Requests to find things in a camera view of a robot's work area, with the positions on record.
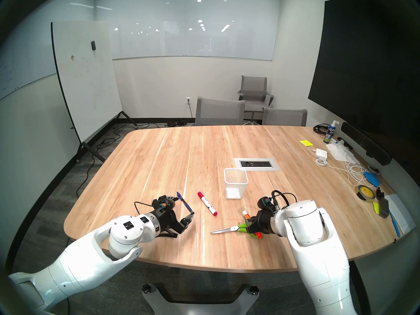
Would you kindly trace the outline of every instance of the scissors blade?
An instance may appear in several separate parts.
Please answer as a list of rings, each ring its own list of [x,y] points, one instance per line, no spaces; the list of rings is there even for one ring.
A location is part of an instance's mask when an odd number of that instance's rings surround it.
[[[238,230],[239,230],[239,226],[233,226],[233,227],[226,228],[226,229],[211,231],[210,233],[227,233],[229,231],[238,231]]]

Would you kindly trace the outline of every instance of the orange marker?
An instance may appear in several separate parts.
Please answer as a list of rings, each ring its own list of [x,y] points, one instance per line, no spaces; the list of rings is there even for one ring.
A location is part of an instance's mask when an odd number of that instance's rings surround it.
[[[242,214],[244,215],[245,220],[251,219],[246,210],[242,211]],[[255,236],[257,236],[258,239],[261,239],[263,237],[263,235],[260,232],[255,233]]]

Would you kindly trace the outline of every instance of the white cable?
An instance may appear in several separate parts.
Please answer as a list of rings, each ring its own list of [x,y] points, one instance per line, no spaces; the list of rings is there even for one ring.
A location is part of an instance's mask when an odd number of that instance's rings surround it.
[[[314,149],[308,149],[311,153],[315,154]],[[315,163],[318,166],[327,166],[329,168],[334,168],[334,169],[340,169],[340,170],[344,170],[347,172],[347,179],[349,180],[349,183],[351,186],[359,186],[363,181],[366,181],[366,176],[363,174],[366,169],[364,169],[360,163],[348,163],[348,162],[344,162],[346,165],[346,169],[343,168],[338,168],[338,167],[333,167],[328,165],[327,160],[323,159],[323,158],[316,158],[315,159]],[[352,182],[350,181],[350,176],[351,178],[353,178],[353,180],[356,182],[356,184],[352,184]]]

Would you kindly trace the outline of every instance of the scissors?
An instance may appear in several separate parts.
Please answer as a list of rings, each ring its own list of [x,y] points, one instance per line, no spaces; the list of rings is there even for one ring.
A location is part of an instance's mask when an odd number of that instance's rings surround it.
[[[220,229],[220,230],[215,230],[215,231],[211,231],[210,233],[227,233],[227,232],[230,232],[230,231],[239,231],[240,233],[246,233],[247,232],[247,224],[246,223],[243,223],[242,225],[233,226],[233,227],[229,227],[229,228],[225,228],[225,229]],[[253,233],[250,233],[249,235],[251,237],[258,238]]]

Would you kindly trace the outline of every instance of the black tv screen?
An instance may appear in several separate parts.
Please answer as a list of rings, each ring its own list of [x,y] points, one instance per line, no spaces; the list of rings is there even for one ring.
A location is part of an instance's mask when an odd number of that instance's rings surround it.
[[[420,186],[420,43],[414,33],[382,0],[326,1],[308,98],[365,132]]]

